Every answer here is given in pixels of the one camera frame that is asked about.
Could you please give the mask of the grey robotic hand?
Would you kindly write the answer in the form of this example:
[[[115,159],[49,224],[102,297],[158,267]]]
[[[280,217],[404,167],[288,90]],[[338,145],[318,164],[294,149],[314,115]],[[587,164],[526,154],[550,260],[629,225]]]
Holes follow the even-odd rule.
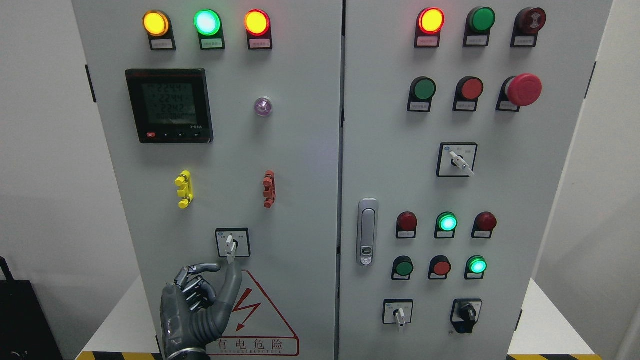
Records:
[[[201,348],[219,340],[224,334],[242,286],[242,269],[235,260],[226,268],[220,294],[199,276],[217,272],[218,263],[184,266],[172,283],[162,290],[160,319],[165,357],[187,348]]]

